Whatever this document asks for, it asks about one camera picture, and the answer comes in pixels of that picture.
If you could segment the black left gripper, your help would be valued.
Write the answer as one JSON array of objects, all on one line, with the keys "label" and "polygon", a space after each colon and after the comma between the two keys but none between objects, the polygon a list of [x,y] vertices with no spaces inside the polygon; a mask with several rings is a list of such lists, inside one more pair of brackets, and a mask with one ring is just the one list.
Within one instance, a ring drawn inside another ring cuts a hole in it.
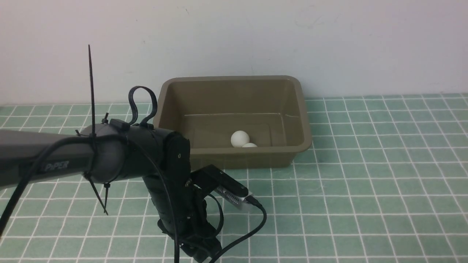
[{"label": "black left gripper", "polygon": [[176,181],[156,175],[143,178],[159,215],[158,227],[174,241],[174,262],[181,252],[197,263],[214,258],[222,250],[220,228],[207,220],[206,201],[189,179]]}]

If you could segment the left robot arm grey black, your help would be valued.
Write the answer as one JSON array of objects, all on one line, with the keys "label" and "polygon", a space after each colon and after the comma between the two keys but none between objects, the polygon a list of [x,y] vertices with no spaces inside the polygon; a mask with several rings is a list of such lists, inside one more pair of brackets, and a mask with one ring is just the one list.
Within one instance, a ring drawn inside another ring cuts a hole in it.
[{"label": "left robot arm grey black", "polygon": [[112,119],[77,135],[1,130],[1,189],[15,187],[1,217],[5,228],[30,183],[81,173],[93,187],[142,178],[159,215],[158,227],[197,262],[221,253],[223,223],[207,220],[205,197],[214,166],[192,172],[189,140],[149,124]]}]

